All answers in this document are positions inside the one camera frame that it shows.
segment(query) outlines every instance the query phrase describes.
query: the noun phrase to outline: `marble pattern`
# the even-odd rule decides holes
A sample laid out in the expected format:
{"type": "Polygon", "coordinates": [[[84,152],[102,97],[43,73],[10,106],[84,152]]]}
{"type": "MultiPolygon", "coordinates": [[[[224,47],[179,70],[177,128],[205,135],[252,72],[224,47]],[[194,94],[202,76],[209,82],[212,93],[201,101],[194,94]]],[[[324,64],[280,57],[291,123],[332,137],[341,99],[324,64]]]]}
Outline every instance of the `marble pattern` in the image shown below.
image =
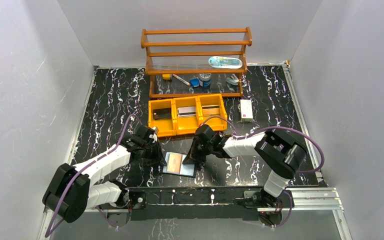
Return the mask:
{"type": "MultiPolygon", "coordinates": [[[[218,79],[219,91],[230,91],[230,86],[218,79]]],[[[115,144],[129,114],[136,114],[143,124],[148,123],[150,79],[143,68],[98,69],[87,103],[86,113],[75,146],[72,164],[86,161],[115,144]]],[[[157,86],[163,91],[164,86],[157,86]]],[[[178,87],[178,92],[188,93],[190,88],[178,87]]],[[[239,134],[252,133],[267,126],[284,126],[301,130],[297,111],[291,98],[281,66],[250,66],[243,79],[244,98],[252,101],[253,122],[239,122],[239,98],[224,98],[228,118],[239,134]]],[[[133,132],[138,122],[128,128],[133,132]]],[[[192,143],[190,136],[163,138],[163,153],[187,153],[192,143]]],[[[203,186],[261,186],[270,168],[259,156],[240,156],[220,159],[207,156],[205,165],[198,168],[196,178],[162,174],[160,166],[146,166],[132,162],[101,179],[117,179],[128,187],[203,187],[203,186]]],[[[312,169],[310,157],[300,170],[312,169]]],[[[293,185],[317,186],[314,173],[300,174],[293,185]]]]}

